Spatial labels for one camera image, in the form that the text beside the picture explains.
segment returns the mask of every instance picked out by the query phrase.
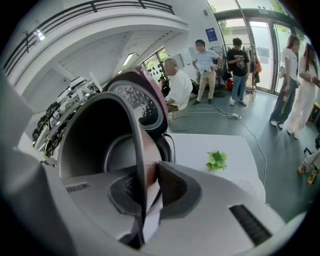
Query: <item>gray floor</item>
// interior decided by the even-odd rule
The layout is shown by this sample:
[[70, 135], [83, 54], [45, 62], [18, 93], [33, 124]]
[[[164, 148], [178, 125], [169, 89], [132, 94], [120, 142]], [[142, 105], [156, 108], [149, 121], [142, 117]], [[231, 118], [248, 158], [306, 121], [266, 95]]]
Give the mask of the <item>gray floor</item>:
[[[213, 107], [207, 101], [208, 92], [205, 91], [203, 100], [196, 106], [189, 102], [190, 112], [210, 112], [195, 108]], [[312, 123], [308, 124], [301, 132], [299, 140], [289, 136], [285, 129], [280, 130], [269, 123], [269, 117], [277, 98], [273, 95], [257, 92], [252, 101], [251, 94], [246, 96], [247, 106], [236, 103], [229, 105], [230, 93], [224, 98], [215, 98], [213, 103], [216, 107], [227, 113], [237, 113], [242, 116], [242, 121], [256, 136], [267, 158], [265, 179], [266, 202], [275, 209], [282, 218], [288, 222], [297, 214], [304, 212], [311, 205], [315, 194], [319, 190], [320, 181], [309, 187], [306, 185], [307, 177], [298, 177], [297, 167], [304, 159], [304, 148], [315, 150], [315, 138], [319, 134]], [[190, 134], [217, 134], [238, 135], [246, 138], [258, 169], [259, 178], [264, 182], [265, 158], [262, 155], [255, 138], [246, 127], [235, 119], [219, 114], [192, 114], [193, 128], [181, 131]], [[171, 128], [187, 127], [190, 121], [187, 118], [175, 120]]]

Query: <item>rice cooker lid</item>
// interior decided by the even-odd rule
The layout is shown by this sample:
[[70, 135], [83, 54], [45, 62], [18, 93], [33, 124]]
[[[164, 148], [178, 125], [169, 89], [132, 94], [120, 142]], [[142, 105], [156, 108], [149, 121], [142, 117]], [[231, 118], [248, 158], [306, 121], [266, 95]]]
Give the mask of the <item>rice cooker lid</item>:
[[144, 68], [136, 67], [117, 75], [103, 91], [121, 95], [133, 108], [135, 118], [150, 136], [160, 136], [167, 131], [168, 110], [165, 99]]

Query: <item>railing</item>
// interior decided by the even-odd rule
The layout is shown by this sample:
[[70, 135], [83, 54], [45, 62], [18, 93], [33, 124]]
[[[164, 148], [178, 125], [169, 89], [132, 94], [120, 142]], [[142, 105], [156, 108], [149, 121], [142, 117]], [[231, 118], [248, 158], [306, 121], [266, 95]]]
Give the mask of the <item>railing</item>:
[[3, 66], [5, 74], [9, 76], [16, 65], [37, 43], [43, 39], [43, 37], [60, 28], [65, 23], [76, 20], [88, 14], [97, 13], [99, 10], [121, 7], [157, 9], [174, 15], [171, 5], [153, 0], [94, 0], [75, 5], [47, 19], [30, 33], [25, 33], [25, 38], [14, 49]]

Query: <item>white cable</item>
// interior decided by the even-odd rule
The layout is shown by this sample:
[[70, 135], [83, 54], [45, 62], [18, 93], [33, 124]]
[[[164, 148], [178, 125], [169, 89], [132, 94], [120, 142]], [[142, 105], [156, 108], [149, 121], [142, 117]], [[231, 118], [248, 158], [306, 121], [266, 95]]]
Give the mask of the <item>white cable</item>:
[[252, 136], [255, 138], [255, 141], [256, 141], [256, 143], [257, 143], [257, 145], [258, 145], [258, 147], [259, 147], [259, 149], [260, 149], [260, 151], [261, 151], [261, 153], [262, 153], [262, 155], [263, 155], [263, 157], [265, 159], [264, 177], [263, 177], [263, 186], [265, 186], [265, 184], [266, 184], [266, 173], [267, 173], [267, 157], [266, 157], [265, 153], [263, 152], [263, 150], [262, 150], [262, 148], [261, 148], [261, 146], [260, 146], [260, 144], [258, 142], [257, 137], [252, 133], [252, 131], [247, 127], [247, 125], [243, 121], [241, 121], [241, 116], [240, 115], [238, 115], [236, 113], [231, 114], [231, 113], [224, 112], [223, 110], [221, 110], [218, 107], [214, 107], [214, 108], [201, 108], [201, 107], [199, 107], [199, 108], [190, 108], [188, 110], [215, 110], [215, 109], [219, 110], [223, 114], [221, 114], [219, 112], [184, 112], [184, 113], [176, 113], [175, 115], [177, 116], [177, 115], [185, 115], [185, 114], [219, 114], [219, 115], [221, 115], [223, 117], [228, 117], [230, 119], [237, 119], [238, 121], [240, 121], [245, 126], [245, 128], [252, 134]]

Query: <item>white shirt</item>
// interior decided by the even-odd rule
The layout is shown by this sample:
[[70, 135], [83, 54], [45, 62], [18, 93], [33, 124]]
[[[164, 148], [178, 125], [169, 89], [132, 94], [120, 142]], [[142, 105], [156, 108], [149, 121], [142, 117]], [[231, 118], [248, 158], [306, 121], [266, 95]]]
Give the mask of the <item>white shirt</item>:
[[169, 76], [171, 90], [165, 99], [173, 99], [172, 105], [177, 106], [179, 110], [187, 107], [190, 93], [192, 91], [192, 82], [190, 77], [183, 71], [179, 70], [175, 75]]
[[287, 70], [285, 58], [290, 61], [290, 77], [293, 80], [297, 81], [298, 80], [298, 77], [297, 77], [298, 60], [297, 60], [296, 54], [291, 49], [288, 49], [288, 48], [285, 48], [283, 50], [283, 62], [284, 62], [285, 70]]
[[[312, 77], [317, 78], [317, 72], [314, 65], [309, 64], [309, 70], [306, 71], [306, 58], [304, 56], [301, 56], [299, 59], [299, 67], [298, 67], [298, 74], [301, 73], [308, 73]], [[300, 76], [298, 78], [301, 85], [309, 85], [309, 86], [316, 86], [315, 84], [311, 83], [310, 81], [306, 81], [302, 79]]]
[[204, 52], [198, 52], [196, 54], [196, 66], [199, 69], [200, 75], [203, 75], [205, 71], [211, 72], [211, 67], [215, 67], [213, 59], [221, 59], [213, 50], [205, 50]]

